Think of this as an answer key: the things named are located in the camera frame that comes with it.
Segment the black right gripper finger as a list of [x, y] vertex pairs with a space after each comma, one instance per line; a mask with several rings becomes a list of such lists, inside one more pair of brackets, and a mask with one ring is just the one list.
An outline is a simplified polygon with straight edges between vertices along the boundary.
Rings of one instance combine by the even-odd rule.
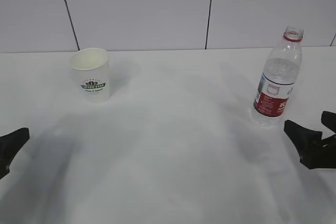
[[335, 135], [323, 138], [321, 131], [307, 129], [291, 120], [285, 121], [284, 132], [307, 169], [335, 169]]
[[321, 123], [330, 130], [336, 130], [336, 114], [330, 111], [323, 111]]

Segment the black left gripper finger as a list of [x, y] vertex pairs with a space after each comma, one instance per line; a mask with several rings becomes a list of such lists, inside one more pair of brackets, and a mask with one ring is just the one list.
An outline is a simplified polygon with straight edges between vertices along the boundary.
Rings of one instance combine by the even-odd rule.
[[1, 136], [1, 179], [9, 174], [10, 165], [14, 157], [29, 139], [30, 133], [27, 127], [17, 129], [14, 132]]

